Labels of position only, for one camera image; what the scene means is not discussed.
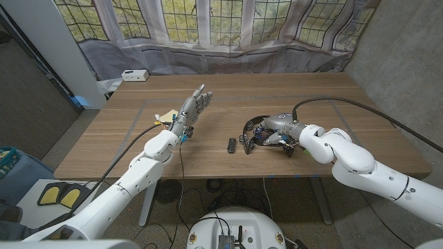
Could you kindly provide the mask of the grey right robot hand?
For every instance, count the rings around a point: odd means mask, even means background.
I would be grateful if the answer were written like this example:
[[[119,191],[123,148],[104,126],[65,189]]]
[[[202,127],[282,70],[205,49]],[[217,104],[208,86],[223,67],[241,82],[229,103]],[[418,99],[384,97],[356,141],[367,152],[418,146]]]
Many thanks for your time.
[[[265,118],[260,123],[260,127],[273,131],[273,133],[264,140],[263,145],[274,145],[282,143],[284,138],[290,138],[298,142],[306,124],[294,120],[293,116],[289,113],[281,113]]]

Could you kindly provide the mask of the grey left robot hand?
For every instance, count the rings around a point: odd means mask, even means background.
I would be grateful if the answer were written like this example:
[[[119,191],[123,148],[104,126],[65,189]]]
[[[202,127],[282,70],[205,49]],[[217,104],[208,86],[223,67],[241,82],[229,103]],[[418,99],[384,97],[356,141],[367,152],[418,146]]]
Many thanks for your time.
[[[204,93],[205,84],[202,84],[182,105],[178,116],[168,128],[176,136],[180,136],[184,131],[198,120],[199,115],[210,104],[212,93]]]

